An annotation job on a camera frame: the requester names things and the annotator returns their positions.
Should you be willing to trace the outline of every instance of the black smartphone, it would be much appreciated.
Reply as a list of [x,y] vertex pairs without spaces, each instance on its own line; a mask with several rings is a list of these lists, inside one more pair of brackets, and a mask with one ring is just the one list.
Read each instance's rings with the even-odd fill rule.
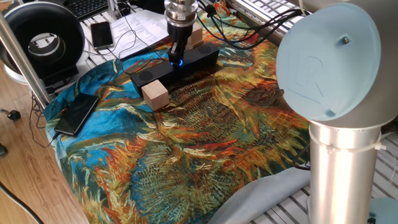
[[112,30],[109,22],[99,22],[90,25],[90,27],[94,49],[101,50],[113,46]]
[[76,136],[99,100],[98,96],[79,93],[54,130],[62,134]]

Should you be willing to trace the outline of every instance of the wooden block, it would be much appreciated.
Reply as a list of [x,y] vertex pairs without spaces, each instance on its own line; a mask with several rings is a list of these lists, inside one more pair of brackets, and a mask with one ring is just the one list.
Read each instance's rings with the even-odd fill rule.
[[203,39],[203,28],[198,22],[193,24],[192,34],[188,38],[188,44],[195,45]]
[[152,111],[158,110],[169,103],[169,92],[159,80],[143,86],[141,90],[145,102],[147,102]]
[[195,43],[194,45],[188,43],[187,46],[185,46],[185,50],[192,50],[192,49],[195,49],[195,48],[197,48],[197,47],[203,45],[204,43],[205,43],[204,40],[201,40],[199,43]]

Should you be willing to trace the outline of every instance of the keyboard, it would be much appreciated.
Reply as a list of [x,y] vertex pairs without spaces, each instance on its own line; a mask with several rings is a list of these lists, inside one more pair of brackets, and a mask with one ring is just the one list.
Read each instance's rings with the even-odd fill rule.
[[79,21],[87,19],[108,8],[106,0],[77,0],[66,5]]

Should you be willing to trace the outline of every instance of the gray cloth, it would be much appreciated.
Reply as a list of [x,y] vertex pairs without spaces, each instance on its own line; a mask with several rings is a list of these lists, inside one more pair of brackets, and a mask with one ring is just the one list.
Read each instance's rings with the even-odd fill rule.
[[229,198],[208,224],[248,223],[309,184],[310,178],[310,171],[289,168],[251,182]]

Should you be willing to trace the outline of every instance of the black rectangular box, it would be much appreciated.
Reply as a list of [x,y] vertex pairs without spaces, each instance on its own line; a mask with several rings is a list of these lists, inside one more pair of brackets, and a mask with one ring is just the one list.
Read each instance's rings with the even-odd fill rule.
[[183,77],[214,65],[217,62],[218,52],[218,47],[209,42],[186,52],[181,66],[176,68],[169,61],[165,61],[131,75],[131,81],[137,86],[142,97],[141,88],[155,80],[159,80],[163,86],[169,86]]

